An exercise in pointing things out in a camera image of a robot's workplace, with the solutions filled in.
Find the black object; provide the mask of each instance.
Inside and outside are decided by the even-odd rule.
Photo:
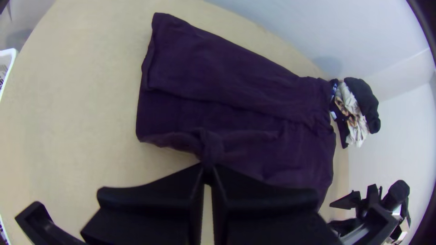
[[[330,102],[329,110],[331,112],[334,112],[336,115],[335,122],[337,124],[337,129],[339,130],[339,137],[341,139],[341,146],[343,149],[345,149],[348,147],[347,136],[350,134],[350,129],[348,129],[348,124],[347,124],[348,117],[346,117],[341,112],[341,110],[339,110],[334,99]]]
[[[57,227],[44,205],[38,201],[24,209],[15,220],[36,245],[85,245],[84,242]]]
[[[401,220],[392,217],[392,211],[407,201],[410,188],[404,181],[399,180],[389,188],[383,200],[381,199],[381,191],[381,188],[377,189],[377,185],[370,185],[367,189],[367,196],[363,200],[360,192],[352,191],[347,196],[330,204],[330,207],[335,208],[356,209],[356,218],[329,223],[331,228],[339,234],[344,245],[379,245],[387,237],[395,238],[398,232],[401,232],[399,228]],[[402,218],[408,215],[407,203],[404,204],[404,209]],[[361,239],[354,240],[355,237],[360,236]]]
[[[409,194],[409,186],[403,180],[398,180],[389,188],[388,193],[381,201],[381,205],[392,212],[406,200]]]
[[[356,98],[360,111],[367,120],[369,132],[378,132],[381,127],[377,111],[378,100],[372,93],[371,87],[362,79],[357,78],[345,78],[344,82]]]
[[[270,186],[219,165],[205,173],[200,164],[143,186],[101,188],[100,209],[81,235],[89,245],[198,245],[204,183],[212,187],[217,245],[341,244],[315,212],[315,190]],[[41,203],[15,219],[36,245],[85,244]]]

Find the floor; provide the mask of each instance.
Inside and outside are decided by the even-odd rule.
[[[55,0],[10,0],[11,15],[7,9],[0,15],[0,50],[21,50],[32,30]]]

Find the purple towel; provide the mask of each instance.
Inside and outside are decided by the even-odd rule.
[[[323,202],[336,136],[331,87],[169,14],[155,13],[136,134],[265,183],[311,187]]]

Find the white basket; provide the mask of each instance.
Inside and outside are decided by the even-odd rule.
[[[0,101],[17,54],[16,49],[0,50]]]

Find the white wall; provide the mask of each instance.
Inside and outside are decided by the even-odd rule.
[[[379,105],[381,130],[361,148],[349,147],[350,191],[366,196],[368,185],[389,186],[403,179],[411,188],[412,238],[426,211],[436,181],[436,107],[426,83]]]
[[[435,62],[428,48],[362,79],[371,86],[377,99],[384,101],[428,83],[434,72]]]
[[[379,100],[427,83],[434,70],[428,68],[428,43],[406,0],[206,1],[290,42],[326,78],[368,78]]]
[[[20,50],[54,2],[55,0],[10,0],[11,16],[7,10],[0,15],[0,49]]]

